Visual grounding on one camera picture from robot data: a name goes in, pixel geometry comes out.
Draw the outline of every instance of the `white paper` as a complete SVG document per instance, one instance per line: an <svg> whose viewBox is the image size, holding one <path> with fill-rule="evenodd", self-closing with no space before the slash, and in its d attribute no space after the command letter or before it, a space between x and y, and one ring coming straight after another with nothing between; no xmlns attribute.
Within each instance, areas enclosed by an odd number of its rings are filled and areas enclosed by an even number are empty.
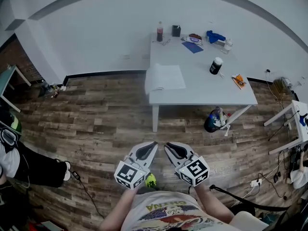
<svg viewBox="0 0 308 231"><path fill-rule="evenodd" d="M153 90L172 90L186 88L179 65L163 66L155 64L146 71L145 93Z"/></svg>

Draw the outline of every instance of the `power strip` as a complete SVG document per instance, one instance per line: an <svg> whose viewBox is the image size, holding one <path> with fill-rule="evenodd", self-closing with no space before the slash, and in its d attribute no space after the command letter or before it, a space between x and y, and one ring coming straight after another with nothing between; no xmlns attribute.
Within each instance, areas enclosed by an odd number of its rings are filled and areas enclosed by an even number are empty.
<svg viewBox="0 0 308 231"><path fill-rule="evenodd" d="M250 182L250 186L251 186L251 187L256 187L256 186L258 186L259 184L260 184L260 185L262 184L262 179L252 180L252 181Z"/></svg>

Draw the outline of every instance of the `small black box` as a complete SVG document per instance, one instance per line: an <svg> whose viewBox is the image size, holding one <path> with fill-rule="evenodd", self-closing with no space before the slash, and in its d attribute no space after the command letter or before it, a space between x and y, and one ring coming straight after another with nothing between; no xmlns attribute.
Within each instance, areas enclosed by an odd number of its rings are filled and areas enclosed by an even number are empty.
<svg viewBox="0 0 308 231"><path fill-rule="evenodd" d="M181 35L181 27L180 26L172 26L172 36L179 37Z"/></svg>

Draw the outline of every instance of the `blue notebook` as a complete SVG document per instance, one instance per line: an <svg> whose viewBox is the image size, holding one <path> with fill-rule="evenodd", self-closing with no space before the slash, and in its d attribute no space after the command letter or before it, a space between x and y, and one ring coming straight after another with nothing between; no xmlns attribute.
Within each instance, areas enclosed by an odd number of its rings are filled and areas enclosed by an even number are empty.
<svg viewBox="0 0 308 231"><path fill-rule="evenodd" d="M182 44L194 54L203 51L203 49L199 47L197 44L190 42L184 42Z"/></svg>

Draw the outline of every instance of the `white cup with black label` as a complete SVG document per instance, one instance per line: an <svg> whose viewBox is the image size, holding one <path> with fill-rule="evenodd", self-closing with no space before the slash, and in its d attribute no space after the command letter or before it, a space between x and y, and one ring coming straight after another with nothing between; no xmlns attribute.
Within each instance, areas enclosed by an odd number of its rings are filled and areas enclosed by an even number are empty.
<svg viewBox="0 0 308 231"><path fill-rule="evenodd" d="M211 74L213 75L218 74L222 64L223 64L223 60L220 57L216 57L210 67Z"/></svg>

